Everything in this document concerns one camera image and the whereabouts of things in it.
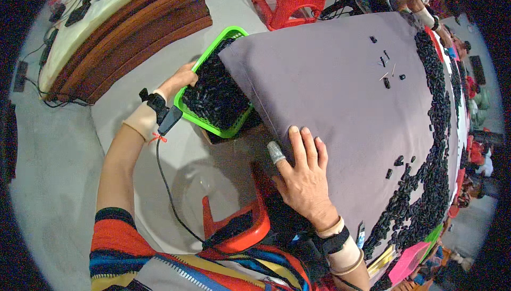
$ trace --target gray cloth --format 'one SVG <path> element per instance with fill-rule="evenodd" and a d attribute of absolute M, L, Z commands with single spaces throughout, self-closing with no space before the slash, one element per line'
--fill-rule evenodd
<path fill-rule="evenodd" d="M 433 144 L 427 115 L 432 96 L 416 52 L 416 33 L 399 13 L 375 13 L 250 35 L 220 52 L 287 157 L 292 157 L 287 137 L 292 124 L 307 126 L 325 142 L 329 196 L 352 234 L 364 220 L 367 237 L 398 189 L 405 166 L 394 167 L 396 158 L 403 155 L 409 162 L 416 156 L 411 164 L 415 174 Z M 378 42 L 373 44 L 370 36 Z M 378 64 L 380 57 L 388 60 L 384 50 L 390 57 L 386 67 Z M 386 72 L 391 89 L 379 81 Z M 401 81 L 400 74 L 406 79 Z M 454 106 L 451 112 L 453 190 L 458 144 Z M 387 180 L 389 168 L 393 174 Z M 422 192 L 419 184 L 410 203 Z M 374 256 L 385 248 L 385 243 L 377 247 Z"/>

